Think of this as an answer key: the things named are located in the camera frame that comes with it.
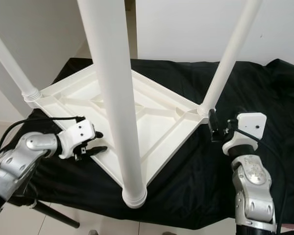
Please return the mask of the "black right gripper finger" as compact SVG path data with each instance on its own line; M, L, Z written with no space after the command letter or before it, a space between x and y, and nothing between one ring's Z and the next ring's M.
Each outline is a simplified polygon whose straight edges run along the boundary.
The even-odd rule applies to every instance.
M208 110L208 128L210 129L211 139L219 140L219 124L216 110L214 108Z

